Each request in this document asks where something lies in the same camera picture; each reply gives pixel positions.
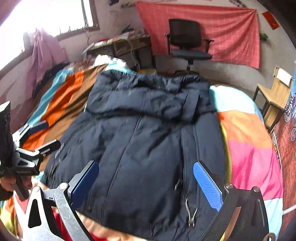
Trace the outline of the pink hanging clothes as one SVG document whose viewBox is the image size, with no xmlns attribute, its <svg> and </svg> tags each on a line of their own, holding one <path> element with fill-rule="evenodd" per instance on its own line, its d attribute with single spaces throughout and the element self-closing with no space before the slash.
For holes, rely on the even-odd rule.
<svg viewBox="0 0 296 241">
<path fill-rule="evenodd" d="M 54 66 L 68 61 L 66 52 L 57 39 L 44 30 L 37 30 L 31 64 L 26 77 L 26 96 L 31 98 L 37 84 L 43 79 L 45 72 Z"/>
</svg>

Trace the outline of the navy puffer jacket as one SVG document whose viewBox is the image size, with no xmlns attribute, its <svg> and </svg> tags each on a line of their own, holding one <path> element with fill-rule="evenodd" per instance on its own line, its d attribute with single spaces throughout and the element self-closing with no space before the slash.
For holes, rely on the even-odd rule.
<svg viewBox="0 0 296 241">
<path fill-rule="evenodd" d="M 42 182 L 68 182 L 91 161 L 99 175 L 79 212 L 147 240 L 198 240 L 216 211 L 193 174 L 203 161 L 225 178 L 226 155 L 210 83 L 108 70 L 65 131 Z"/>
</svg>

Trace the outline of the wooden chair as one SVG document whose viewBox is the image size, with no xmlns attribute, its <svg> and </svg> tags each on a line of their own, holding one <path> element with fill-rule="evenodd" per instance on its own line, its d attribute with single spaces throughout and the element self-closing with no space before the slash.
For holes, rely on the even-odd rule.
<svg viewBox="0 0 296 241">
<path fill-rule="evenodd" d="M 294 78 L 278 66 L 274 68 L 273 85 L 271 88 L 257 84 L 252 99 L 255 101 L 259 92 L 263 95 L 265 103 L 261 109 L 261 115 L 269 133 L 273 131 L 285 111 L 293 84 Z"/>
</svg>

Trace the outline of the red paper on wall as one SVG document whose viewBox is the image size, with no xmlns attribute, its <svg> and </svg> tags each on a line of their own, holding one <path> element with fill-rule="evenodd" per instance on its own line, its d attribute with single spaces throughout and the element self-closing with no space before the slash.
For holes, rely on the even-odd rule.
<svg viewBox="0 0 296 241">
<path fill-rule="evenodd" d="M 275 17 L 272 15 L 271 12 L 266 11 L 262 13 L 262 15 L 264 16 L 264 18 L 266 19 L 266 21 L 268 22 L 268 24 L 273 30 L 280 27 L 280 25 L 278 24 L 278 22 L 276 21 Z"/>
</svg>

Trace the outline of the window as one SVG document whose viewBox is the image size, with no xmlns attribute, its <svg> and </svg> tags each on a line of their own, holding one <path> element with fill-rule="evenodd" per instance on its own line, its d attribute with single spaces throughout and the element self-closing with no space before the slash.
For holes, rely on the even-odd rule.
<svg viewBox="0 0 296 241">
<path fill-rule="evenodd" d="M 53 37 L 98 27 L 94 1 L 1 1 L 1 68 L 26 47 L 37 31 Z"/>
</svg>

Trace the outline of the black office chair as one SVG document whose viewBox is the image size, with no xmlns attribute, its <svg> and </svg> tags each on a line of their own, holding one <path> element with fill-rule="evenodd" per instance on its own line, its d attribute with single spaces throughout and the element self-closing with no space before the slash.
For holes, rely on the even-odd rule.
<svg viewBox="0 0 296 241">
<path fill-rule="evenodd" d="M 168 54 L 187 61 L 185 70 L 176 70 L 174 75 L 199 74 L 192 71 L 194 61 L 211 60 L 209 46 L 214 40 L 203 39 L 201 26 L 197 21 L 169 19 L 170 32 L 166 34 Z"/>
</svg>

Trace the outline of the floral pillow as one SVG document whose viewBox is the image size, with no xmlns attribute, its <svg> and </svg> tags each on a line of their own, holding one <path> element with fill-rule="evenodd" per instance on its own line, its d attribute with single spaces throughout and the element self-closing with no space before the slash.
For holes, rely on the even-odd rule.
<svg viewBox="0 0 296 241">
<path fill-rule="evenodd" d="M 65 69 L 71 70 L 73 73 L 88 69 L 94 64 L 94 59 L 86 59 L 79 62 L 72 62 L 65 67 Z"/>
</svg>

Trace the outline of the yellow green plastic bucket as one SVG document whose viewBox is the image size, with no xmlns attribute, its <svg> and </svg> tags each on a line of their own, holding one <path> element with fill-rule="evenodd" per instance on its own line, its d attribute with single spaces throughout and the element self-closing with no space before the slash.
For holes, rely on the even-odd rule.
<svg viewBox="0 0 296 241">
<path fill-rule="evenodd" d="M 157 70 L 156 69 L 141 69 L 138 71 L 139 74 L 148 74 L 148 75 L 156 75 Z"/>
</svg>

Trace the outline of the wooden desk with shelf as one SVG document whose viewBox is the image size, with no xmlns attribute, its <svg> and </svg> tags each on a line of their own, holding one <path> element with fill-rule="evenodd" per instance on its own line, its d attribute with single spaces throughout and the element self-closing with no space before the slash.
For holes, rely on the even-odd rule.
<svg viewBox="0 0 296 241">
<path fill-rule="evenodd" d="M 98 55 L 109 55 L 111 57 L 119 58 L 120 56 L 130 54 L 135 65 L 142 68 L 140 58 L 140 49 L 149 48 L 151 54 L 151 65 L 156 69 L 155 56 L 152 53 L 152 43 L 149 34 L 136 34 L 127 32 L 119 36 L 93 42 L 86 49 L 83 50 L 83 59 L 96 58 Z"/>
</svg>

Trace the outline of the red checked wall cloth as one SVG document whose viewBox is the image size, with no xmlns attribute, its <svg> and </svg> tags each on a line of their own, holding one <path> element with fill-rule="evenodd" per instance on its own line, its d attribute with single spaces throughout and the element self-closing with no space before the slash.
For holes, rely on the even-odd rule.
<svg viewBox="0 0 296 241">
<path fill-rule="evenodd" d="M 204 39 L 211 39 L 212 61 L 259 68 L 260 40 L 254 9 L 138 1 L 140 19 L 151 37 L 154 55 L 167 55 L 169 19 L 196 21 Z"/>
</svg>

